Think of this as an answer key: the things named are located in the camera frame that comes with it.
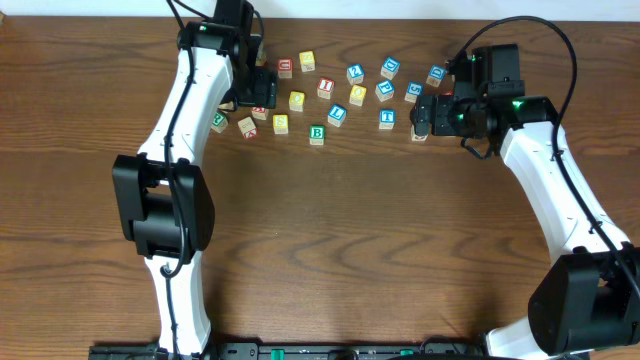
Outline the green R wooden block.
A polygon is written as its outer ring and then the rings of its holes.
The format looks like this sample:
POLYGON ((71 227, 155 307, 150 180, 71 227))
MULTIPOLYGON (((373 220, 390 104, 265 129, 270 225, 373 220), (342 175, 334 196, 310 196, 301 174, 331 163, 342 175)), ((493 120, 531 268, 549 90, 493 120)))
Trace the green R wooden block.
POLYGON ((216 133, 222 133, 228 127, 228 117, 225 112, 217 111, 212 119, 211 129, 216 133))

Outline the yellow o block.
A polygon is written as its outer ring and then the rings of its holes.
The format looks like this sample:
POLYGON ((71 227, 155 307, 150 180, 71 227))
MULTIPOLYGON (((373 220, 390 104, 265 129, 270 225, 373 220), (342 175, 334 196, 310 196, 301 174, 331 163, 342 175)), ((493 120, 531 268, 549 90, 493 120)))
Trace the yellow o block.
POLYGON ((362 107, 364 103, 364 99, 366 97, 367 88, 364 86, 360 86, 358 84, 354 84, 351 88, 349 95, 349 103, 355 106, 362 107))
POLYGON ((303 112, 305 99, 306 95, 304 92, 291 91, 288 100, 289 109, 295 112, 303 112))

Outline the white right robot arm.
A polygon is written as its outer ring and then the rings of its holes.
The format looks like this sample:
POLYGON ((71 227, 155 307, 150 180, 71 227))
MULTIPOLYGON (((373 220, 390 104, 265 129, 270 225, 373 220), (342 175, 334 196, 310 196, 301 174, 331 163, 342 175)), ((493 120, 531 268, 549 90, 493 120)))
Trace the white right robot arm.
POLYGON ((489 355, 553 359, 639 342, 639 250, 599 204, 543 96, 422 95, 418 137, 487 138, 512 171, 541 226, 551 268, 525 318, 489 331, 489 355))

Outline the red A upright block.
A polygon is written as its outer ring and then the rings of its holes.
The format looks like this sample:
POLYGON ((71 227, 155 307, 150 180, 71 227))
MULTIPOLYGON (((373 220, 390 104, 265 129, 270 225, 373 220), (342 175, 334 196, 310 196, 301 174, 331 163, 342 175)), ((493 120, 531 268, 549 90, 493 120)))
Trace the red A upright block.
POLYGON ((251 109, 251 113, 255 119, 266 121, 268 119, 269 110, 264 107, 253 107, 251 109))

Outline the green J wooden block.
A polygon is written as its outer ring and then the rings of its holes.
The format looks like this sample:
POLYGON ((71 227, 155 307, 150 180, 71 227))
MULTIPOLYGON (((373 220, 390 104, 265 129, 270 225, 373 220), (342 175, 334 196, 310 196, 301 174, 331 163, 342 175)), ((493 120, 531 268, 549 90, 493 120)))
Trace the green J wooden block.
POLYGON ((264 44, 261 43, 258 48, 255 65, 264 66, 267 63, 267 61, 268 61, 267 53, 266 53, 266 50, 264 49, 264 44))

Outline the yellow S wooden block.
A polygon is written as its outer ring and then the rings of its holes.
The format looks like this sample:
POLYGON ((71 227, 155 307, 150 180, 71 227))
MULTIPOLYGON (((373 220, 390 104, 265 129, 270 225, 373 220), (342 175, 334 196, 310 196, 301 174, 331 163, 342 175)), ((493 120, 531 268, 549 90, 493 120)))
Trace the yellow S wooden block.
POLYGON ((289 119, 287 114, 275 114, 272 124, 273 131, 276 135, 286 135, 289 132, 289 119))

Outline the tilted red A block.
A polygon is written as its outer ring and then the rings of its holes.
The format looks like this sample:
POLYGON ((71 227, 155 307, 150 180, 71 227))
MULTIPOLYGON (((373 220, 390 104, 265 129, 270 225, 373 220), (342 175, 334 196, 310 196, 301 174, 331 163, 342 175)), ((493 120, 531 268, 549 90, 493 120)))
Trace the tilted red A block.
POLYGON ((258 133, 257 126, 252 117, 246 117, 238 121, 238 127, 244 139, 255 137, 258 133))

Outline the blue d block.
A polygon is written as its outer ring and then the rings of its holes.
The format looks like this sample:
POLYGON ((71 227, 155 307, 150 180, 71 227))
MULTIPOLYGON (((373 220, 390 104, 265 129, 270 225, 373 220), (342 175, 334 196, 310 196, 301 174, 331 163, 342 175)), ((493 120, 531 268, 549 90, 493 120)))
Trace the blue d block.
POLYGON ((438 88, 441 82, 443 81, 443 79, 445 78, 446 73, 447 71, 445 68, 438 65, 433 65, 429 70, 429 73, 426 79, 426 84, 432 87, 438 88))
POLYGON ((383 62, 380 74, 389 80, 393 80, 400 68, 400 62, 392 57, 387 57, 383 62))

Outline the blue 5 wooden block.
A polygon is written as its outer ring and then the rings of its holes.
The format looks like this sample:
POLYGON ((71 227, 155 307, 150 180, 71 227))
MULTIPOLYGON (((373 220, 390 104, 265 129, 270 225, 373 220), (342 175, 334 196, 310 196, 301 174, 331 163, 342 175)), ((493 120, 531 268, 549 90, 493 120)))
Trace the blue 5 wooden block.
POLYGON ((410 82, 407 86, 404 100, 415 103, 417 98, 423 93, 424 86, 419 82, 410 82))

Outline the yellow top wooden block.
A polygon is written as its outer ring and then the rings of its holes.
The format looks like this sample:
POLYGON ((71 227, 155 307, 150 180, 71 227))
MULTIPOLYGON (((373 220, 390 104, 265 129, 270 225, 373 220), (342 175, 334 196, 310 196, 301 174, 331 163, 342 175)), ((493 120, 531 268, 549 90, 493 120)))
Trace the yellow top wooden block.
POLYGON ((316 61, 313 51, 300 52, 299 60, 302 72, 312 72, 316 69, 316 61))

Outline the blue T wooden block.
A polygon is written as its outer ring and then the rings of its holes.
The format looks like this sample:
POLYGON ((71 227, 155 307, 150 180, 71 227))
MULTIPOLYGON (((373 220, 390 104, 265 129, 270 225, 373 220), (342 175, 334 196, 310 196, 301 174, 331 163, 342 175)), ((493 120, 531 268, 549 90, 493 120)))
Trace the blue T wooden block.
POLYGON ((391 130, 396 124, 396 111, 392 109, 381 109, 379 112, 379 129, 391 130))

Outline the red I wooden block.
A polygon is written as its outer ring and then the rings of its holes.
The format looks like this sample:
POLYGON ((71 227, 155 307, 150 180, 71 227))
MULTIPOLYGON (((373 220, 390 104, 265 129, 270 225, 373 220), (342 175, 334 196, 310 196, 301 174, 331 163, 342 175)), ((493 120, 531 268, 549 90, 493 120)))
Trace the red I wooden block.
POLYGON ((321 77, 317 85, 317 95, 323 99, 330 99, 335 89, 335 82, 329 78, 321 77))

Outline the blue P wooden block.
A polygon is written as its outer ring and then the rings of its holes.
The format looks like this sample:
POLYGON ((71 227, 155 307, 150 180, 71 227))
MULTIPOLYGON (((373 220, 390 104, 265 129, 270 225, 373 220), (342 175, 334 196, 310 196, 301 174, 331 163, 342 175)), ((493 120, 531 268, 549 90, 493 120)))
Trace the blue P wooden block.
POLYGON ((393 98, 395 87, 390 80, 385 80, 376 84, 375 93, 380 102, 385 102, 393 98))

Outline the blue 2 wooden block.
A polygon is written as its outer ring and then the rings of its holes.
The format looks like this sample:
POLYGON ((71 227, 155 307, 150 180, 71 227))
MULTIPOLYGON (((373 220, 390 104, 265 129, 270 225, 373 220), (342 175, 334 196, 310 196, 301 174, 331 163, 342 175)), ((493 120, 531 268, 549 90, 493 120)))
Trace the blue 2 wooden block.
POLYGON ((364 81, 365 72, 360 64, 353 64, 347 67, 346 76, 351 85, 356 85, 364 81))

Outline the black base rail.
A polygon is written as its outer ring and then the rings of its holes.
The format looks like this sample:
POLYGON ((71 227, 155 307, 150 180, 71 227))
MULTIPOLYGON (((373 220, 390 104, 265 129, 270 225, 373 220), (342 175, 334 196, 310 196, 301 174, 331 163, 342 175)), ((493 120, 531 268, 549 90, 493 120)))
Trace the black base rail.
POLYGON ((89 360, 490 360, 508 359, 492 354, 480 344, 446 337, 431 337, 419 345, 293 345, 252 342, 211 343, 202 353, 173 354, 157 343, 147 345, 97 345, 89 360))

